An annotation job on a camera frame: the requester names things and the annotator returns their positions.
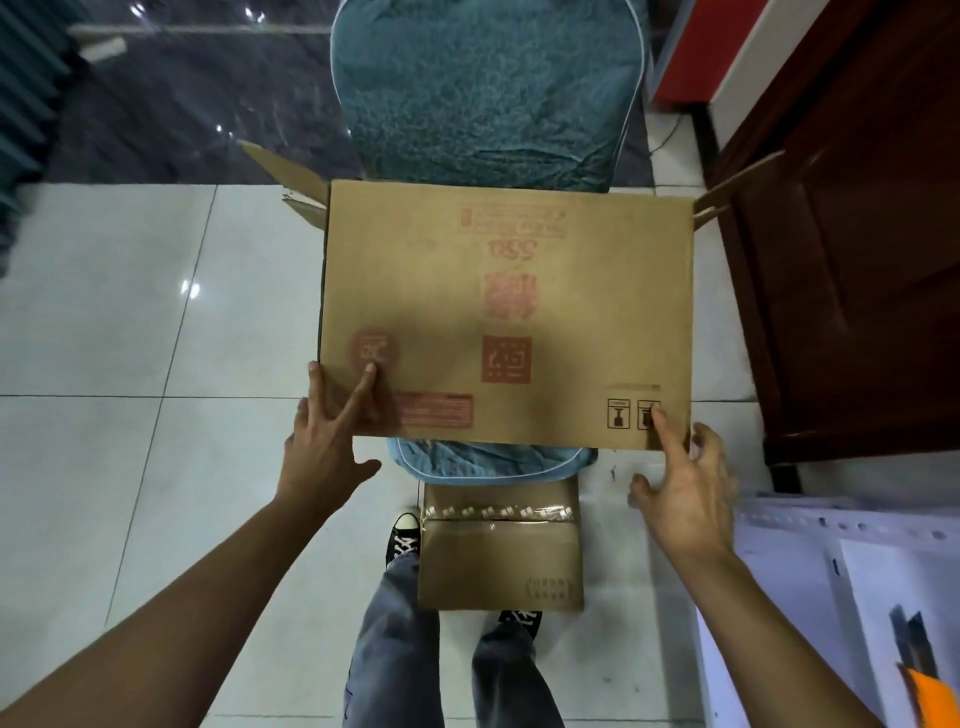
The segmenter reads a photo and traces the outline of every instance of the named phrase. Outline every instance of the leg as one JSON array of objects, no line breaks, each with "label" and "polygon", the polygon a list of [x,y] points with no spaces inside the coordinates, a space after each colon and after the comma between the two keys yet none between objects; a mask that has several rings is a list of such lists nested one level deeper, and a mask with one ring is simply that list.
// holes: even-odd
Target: leg
[{"label": "leg", "polygon": [[[401,516],[401,521],[409,515]],[[394,527],[387,570],[367,608],[353,652],[344,694],[346,728],[444,725],[440,618],[417,606],[420,525],[416,531],[399,529],[398,537],[401,521]]]},{"label": "leg", "polygon": [[[528,620],[517,615],[536,615]],[[553,695],[534,664],[540,613],[504,612],[473,653],[478,728],[564,728]]]}]

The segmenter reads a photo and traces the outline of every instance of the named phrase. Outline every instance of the closed cardboard box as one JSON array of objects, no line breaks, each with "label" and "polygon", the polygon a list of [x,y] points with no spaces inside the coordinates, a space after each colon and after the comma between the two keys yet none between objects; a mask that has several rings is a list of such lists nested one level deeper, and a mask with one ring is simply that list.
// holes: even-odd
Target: closed cardboard box
[{"label": "closed cardboard box", "polygon": [[694,226],[756,173],[694,201],[327,182],[245,148],[326,230],[319,358],[331,406],[377,362],[366,434],[655,449],[654,402],[688,432]]},{"label": "closed cardboard box", "polygon": [[424,609],[584,608],[576,478],[423,490]]}]

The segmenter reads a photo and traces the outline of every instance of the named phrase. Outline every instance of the hand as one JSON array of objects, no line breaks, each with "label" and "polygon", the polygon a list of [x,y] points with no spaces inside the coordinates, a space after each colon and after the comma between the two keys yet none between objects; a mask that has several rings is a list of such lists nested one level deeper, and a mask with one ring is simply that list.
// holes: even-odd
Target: hand
[{"label": "hand", "polygon": [[336,418],[324,411],[324,370],[311,361],[308,396],[297,405],[294,433],[287,438],[274,502],[323,522],[343,507],[357,486],[380,470],[379,460],[357,464],[353,431],[364,410],[372,408],[376,365],[370,363]]},{"label": "hand", "polygon": [[639,508],[674,567],[688,557],[699,561],[732,555],[731,501],[736,478],[727,471],[723,440],[706,425],[696,423],[694,444],[701,452],[691,460],[659,405],[654,405],[652,415],[666,454],[666,475],[659,490],[643,475],[634,475],[631,504]]}]

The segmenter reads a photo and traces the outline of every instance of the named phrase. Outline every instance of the black sneaker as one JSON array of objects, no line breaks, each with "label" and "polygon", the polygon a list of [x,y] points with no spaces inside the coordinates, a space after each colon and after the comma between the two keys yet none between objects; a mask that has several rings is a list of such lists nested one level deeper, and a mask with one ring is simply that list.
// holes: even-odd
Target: black sneaker
[{"label": "black sneaker", "polygon": [[537,632],[540,630],[541,619],[543,619],[543,612],[511,612],[505,610],[500,613],[500,619],[496,622],[497,624],[503,624],[504,622],[515,621],[527,631],[531,640],[535,640]]},{"label": "black sneaker", "polygon": [[401,514],[394,530],[390,532],[390,541],[387,543],[387,566],[393,563],[397,556],[410,552],[420,555],[420,521],[412,513]]}]

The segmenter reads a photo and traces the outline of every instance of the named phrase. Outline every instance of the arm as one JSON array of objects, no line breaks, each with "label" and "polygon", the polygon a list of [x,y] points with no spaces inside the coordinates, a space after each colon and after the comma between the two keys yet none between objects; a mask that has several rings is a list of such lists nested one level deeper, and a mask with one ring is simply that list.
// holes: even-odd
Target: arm
[{"label": "arm", "polygon": [[731,499],[723,441],[694,425],[701,446],[690,459],[655,408],[666,454],[655,490],[642,475],[633,504],[677,570],[727,664],[753,728],[883,728],[859,698],[760,589],[733,551]]},{"label": "arm", "polygon": [[357,486],[379,470],[353,461],[371,406],[371,366],[336,419],[310,364],[276,496],[130,617],[0,713],[7,726],[197,726],[277,584]]}]

